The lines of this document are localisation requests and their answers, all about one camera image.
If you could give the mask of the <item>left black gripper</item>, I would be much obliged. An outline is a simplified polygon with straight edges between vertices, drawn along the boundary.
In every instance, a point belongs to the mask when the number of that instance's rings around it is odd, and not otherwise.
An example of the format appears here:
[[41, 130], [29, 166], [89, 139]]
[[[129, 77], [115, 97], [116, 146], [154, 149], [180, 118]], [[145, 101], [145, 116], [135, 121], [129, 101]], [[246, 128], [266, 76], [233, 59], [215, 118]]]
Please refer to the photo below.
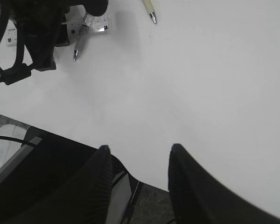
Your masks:
[[0, 43], [9, 21], [17, 30], [16, 60], [10, 70], [55, 70], [54, 47], [65, 45], [59, 41], [62, 22], [70, 7], [77, 5], [92, 16], [102, 16], [108, 1], [0, 0]]

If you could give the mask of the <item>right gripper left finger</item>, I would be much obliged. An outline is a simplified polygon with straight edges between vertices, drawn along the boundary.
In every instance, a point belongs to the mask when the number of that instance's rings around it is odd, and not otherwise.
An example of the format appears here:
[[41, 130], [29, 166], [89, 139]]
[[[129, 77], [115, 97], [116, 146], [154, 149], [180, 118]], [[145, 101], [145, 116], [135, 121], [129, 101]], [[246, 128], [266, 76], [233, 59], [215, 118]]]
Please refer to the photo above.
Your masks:
[[112, 155], [101, 146], [65, 184], [9, 224], [104, 224], [112, 192]]

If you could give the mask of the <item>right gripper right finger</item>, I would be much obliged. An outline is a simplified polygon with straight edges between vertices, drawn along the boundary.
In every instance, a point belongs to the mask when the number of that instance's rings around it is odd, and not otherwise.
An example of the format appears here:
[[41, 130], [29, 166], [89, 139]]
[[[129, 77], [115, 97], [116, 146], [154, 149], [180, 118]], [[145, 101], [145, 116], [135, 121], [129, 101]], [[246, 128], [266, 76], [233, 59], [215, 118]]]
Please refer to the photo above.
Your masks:
[[168, 191], [178, 224], [280, 224], [215, 179], [181, 144], [170, 151]]

